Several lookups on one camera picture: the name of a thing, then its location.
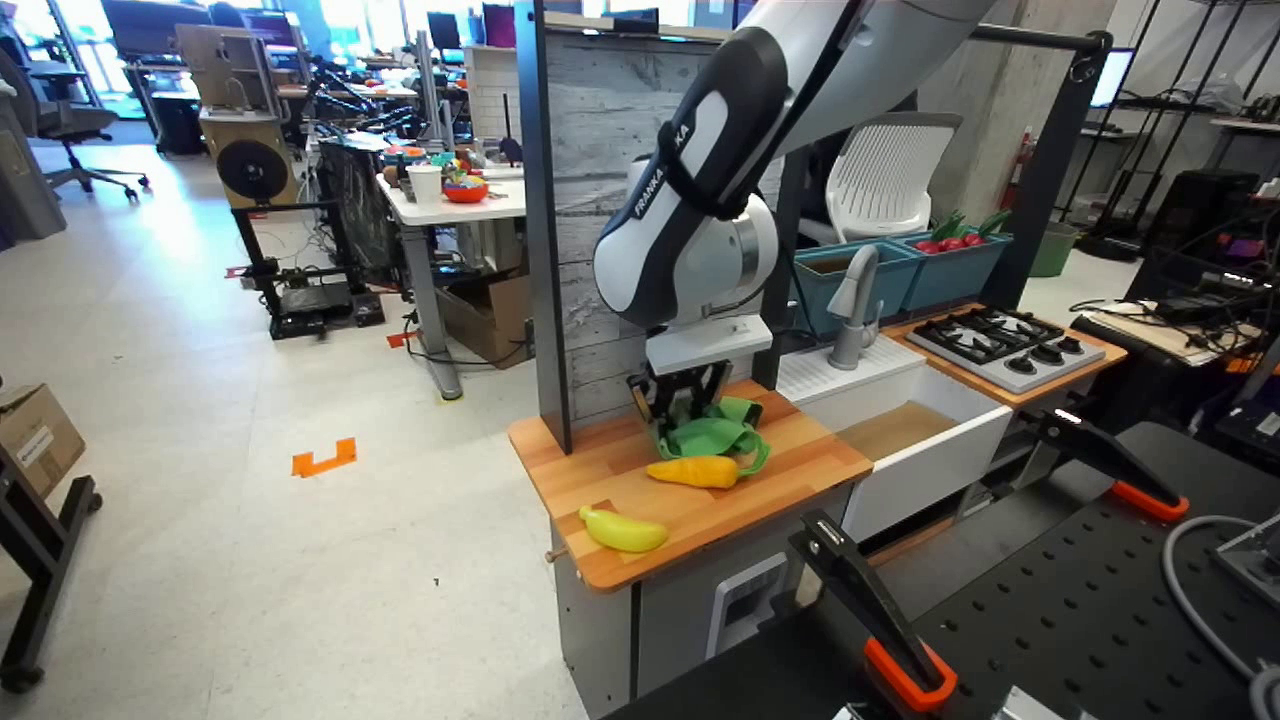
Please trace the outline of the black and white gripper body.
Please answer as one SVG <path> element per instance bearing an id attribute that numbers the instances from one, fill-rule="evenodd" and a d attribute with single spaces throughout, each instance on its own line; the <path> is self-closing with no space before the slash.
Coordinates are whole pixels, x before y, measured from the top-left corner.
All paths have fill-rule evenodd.
<path id="1" fill-rule="evenodd" d="M 770 327 L 758 315 L 714 315 L 683 327 L 664 327 L 642 339 L 642 374 L 626 379 L 626 391 L 656 406 L 664 415 L 683 415 L 695 379 L 728 377 L 728 365 L 770 343 Z"/>

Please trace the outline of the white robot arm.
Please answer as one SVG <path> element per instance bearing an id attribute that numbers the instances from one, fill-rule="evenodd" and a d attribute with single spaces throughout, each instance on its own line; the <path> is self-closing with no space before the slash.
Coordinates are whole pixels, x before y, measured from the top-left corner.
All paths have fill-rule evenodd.
<path id="1" fill-rule="evenodd" d="M 728 365 L 763 351 L 751 301 L 779 266 L 770 162 L 921 89 L 995 0 L 756 0 L 706 56 L 592 244 L 601 301 L 642 327 L 634 410 L 659 456 L 714 412 Z"/>

